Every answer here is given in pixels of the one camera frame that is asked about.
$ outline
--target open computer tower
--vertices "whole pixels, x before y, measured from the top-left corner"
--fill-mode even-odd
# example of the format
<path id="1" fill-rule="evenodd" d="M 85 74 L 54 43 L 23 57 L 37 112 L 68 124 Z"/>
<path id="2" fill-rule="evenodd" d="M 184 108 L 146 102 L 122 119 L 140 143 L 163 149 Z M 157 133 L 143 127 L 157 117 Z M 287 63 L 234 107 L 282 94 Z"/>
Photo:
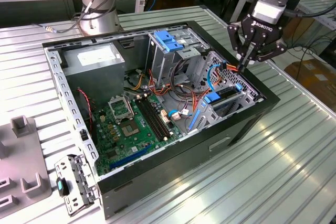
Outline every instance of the open computer tower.
<path id="1" fill-rule="evenodd" d="M 196 22 L 43 44 L 78 153 L 55 164 L 72 216 L 105 218 L 241 140 L 279 101 Z"/>

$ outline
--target yellow wire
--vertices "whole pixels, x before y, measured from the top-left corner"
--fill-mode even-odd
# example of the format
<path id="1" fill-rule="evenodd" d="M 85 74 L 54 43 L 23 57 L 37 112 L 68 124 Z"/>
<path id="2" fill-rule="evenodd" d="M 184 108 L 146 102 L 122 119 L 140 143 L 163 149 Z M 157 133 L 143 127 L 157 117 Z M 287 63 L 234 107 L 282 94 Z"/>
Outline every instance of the yellow wire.
<path id="1" fill-rule="evenodd" d="M 138 85 L 136 85 L 135 88 L 132 88 L 132 90 L 138 90 L 138 89 L 140 88 L 140 86 L 141 86 L 141 81 L 142 81 L 142 77 L 143 77 L 143 76 L 144 76 L 143 74 L 140 75 Z"/>

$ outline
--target aluminum workbench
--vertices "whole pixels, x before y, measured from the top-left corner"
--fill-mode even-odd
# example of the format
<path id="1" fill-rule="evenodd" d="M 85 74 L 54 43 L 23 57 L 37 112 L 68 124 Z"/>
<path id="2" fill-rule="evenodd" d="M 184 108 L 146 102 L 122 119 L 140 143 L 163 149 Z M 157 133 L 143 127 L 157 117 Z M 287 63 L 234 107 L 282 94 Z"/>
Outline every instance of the aluminum workbench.
<path id="1" fill-rule="evenodd" d="M 124 29 L 195 20 L 224 47 L 226 25 L 186 7 L 120 15 Z M 72 22 L 52 24 L 57 29 Z M 70 218 L 54 163 L 76 148 L 41 43 L 80 37 L 33 26 L 0 29 L 0 123 L 35 118 L 52 195 L 0 221 L 105 223 L 98 205 Z M 126 208 L 106 223 L 328 223 L 336 214 L 336 115 L 271 62 L 251 71 L 281 98 L 238 144 Z"/>
<path id="2" fill-rule="evenodd" d="M 306 14 L 321 12 L 332 6 L 336 0 L 300 0 L 298 9 Z M 320 24 L 328 27 L 330 30 L 336 29 L 335 10 L 314 18 Z"/>

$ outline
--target ram slot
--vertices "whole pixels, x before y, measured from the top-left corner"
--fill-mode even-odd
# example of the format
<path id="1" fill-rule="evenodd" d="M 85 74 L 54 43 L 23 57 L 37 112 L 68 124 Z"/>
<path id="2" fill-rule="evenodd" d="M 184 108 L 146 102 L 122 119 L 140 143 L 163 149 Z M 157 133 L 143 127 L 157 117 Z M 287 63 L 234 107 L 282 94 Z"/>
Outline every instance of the ram slot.
<path id="1" fill-rule="evenodd" d="M 170 133 L 156 114 L 150 102 L 146 99 L 137 100 L 135 102 L 141 111 L 143 117 L 147 121 L 150 128 L 153 130 L 155 136 L 159 139 L 159 141 L 163 141 L 165 137 L 169 138 Z"/>

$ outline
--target green circuit board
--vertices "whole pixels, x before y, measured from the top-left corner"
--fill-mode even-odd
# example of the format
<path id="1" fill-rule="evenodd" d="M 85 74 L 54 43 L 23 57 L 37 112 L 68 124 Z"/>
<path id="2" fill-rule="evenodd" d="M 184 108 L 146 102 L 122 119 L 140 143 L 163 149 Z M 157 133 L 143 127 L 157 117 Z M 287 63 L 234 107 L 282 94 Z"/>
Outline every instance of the green circuit board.
<path id="1" fill-rule="evenodd" d="M 154 104 L 157 110 L 162 109 L 154 95 L 149 96 L 148 101 Z M 97 127 L 97 144 L 95 146 L 99 153 L 99 158 L 96 161 L 99 176 L 111 171 L 111 164 L 116 164 L 116 162 L 133 154 L 139 155 L 140 152 L 142 155 L 147 154 L 182 137 L 179 129 L 173 124 L 170 128 L 166 126 L 169 132 L 172 132 L 172 136 L 167 141 L 159 141 L 136 103 L 130 101 L 130 105 L 134 112 L 134 120 L 125 120 L 120 124 L 116 123 L 108 105 L 102 110 L 93 112 Z M 113 109 L 116 114 L 122 114 L 126 111 L 121 103 L 118 103 Z"/>

